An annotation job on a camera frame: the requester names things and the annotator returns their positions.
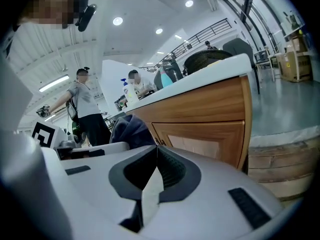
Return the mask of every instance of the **ceiling light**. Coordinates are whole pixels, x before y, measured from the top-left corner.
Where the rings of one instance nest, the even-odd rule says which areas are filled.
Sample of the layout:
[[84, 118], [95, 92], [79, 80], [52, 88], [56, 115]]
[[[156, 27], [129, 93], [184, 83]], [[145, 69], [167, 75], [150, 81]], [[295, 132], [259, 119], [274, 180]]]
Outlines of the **ceiling light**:
[[46, 121], [48, 121], [49, 119], [51, 119], [51, 118], [54, 118], [56, 115], [55, 114], [53, 114], [52, 116], [50, 116], [49, 118], [47, 118], [46, 120], [44, 120], [45, 122]]
[[116, 18], [113, 20], [113, 24], [116, 25], [116, 26], [121, 25], [122, 22], [124, 22], [124, 20], [123, 20], [121, 17], [116, 17]]
[[69, 76], [68, 76], [68, 75], [64, 75], [64, 76], [58, 78], [57, 80], [54, 80], [54, 81], [48, 83], [48, 84], [45, 85], [44, 87], [41, 87], [41, 88], [39, 89], [39, 92], [40, 92], [40, 93], [43, 93], [45, 90], [48, 90], [50, 87], [55, 86], [55, 85], [63, 82], [64, 80], [67, 80], [67, 79], [69, 79]]
[[164, 30], [163, 30], [162, 28], [159, 28], [159, 29], [157, 29], [157, 30], [155, 31], [155, 33], [159, 35], [159, 34], [162, 33], [162, 31], [164, 31]]
[[192, 0], [186, 1], [186, 3], [185, 3], [186, 7], [191, 7], [193, 5], [194, 5], [194, 1], [192, 1]]

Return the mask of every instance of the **white bottle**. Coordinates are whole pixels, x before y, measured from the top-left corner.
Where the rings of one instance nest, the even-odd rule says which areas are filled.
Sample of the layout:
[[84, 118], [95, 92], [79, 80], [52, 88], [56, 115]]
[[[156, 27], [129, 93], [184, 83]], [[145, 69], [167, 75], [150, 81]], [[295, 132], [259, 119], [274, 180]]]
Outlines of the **white bottle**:
[[136, 102], [139, 101], [139, 98], [136, 94], [136, 90], [134, 88], [134, 86], [132, 84], [128, 84], [126, 82], [126, 79], [121, 79], [121, 81], [123, 81], [123, 93], [124, 93], [124, 96], [126, 98], [126, 100], [128, 101], [127, 102], [127, 105], [130, 106]]

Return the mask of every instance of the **blue bottle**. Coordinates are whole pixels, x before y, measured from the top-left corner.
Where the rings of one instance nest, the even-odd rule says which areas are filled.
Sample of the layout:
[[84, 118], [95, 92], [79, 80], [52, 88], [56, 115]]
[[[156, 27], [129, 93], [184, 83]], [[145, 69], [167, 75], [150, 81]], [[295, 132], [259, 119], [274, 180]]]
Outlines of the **blue bottle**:
[[161, 67], [159, 68], [159, 70], [160, 70], [160, 74], [161, 74], [161, 82], [162, 82], [163, 88], [165, 88], [165, 87], [173, 84], [171, 78], [166, 74], [166, 72], [165, 72], [165, 70], [164, 70], [164, 67], [161, 66]]

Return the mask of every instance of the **metal railing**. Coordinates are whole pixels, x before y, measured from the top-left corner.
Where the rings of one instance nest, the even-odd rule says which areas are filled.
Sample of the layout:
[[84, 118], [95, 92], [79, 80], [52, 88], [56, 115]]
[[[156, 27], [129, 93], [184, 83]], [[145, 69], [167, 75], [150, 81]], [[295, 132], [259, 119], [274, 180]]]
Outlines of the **metal railing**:
[[164, 61], [169, 60], [176, 60], [180, 56], [182, 56], [188, 50], [204, 43], [205, 41], [209, 40], [210, 38], [231, 29], [232, 26], [229, 24], [228, 19], [224, 18], [207, 28], [203, 29], [199, 33], [195, 34], [194, 36], [190, 37], [188, 40], [184, 41], [180, 44], [177, 48], [173, 49], [167, 56], [165, 56], [162, 60], [160, 60], [155, 66], [143, 66], [139, 67], [139, 69], [144, 69], [148, 72], [157, 73], [159, 67], [164, 63]]

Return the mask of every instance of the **black pants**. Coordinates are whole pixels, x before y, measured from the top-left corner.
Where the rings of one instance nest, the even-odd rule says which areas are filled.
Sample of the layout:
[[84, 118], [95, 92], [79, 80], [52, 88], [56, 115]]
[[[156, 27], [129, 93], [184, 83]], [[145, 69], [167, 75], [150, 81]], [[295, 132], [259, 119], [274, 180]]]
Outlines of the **black pants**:
[[111, 132], [101, 114], [90, 114], [81, 117], [79, 122], [92, 146], [109, 144]]

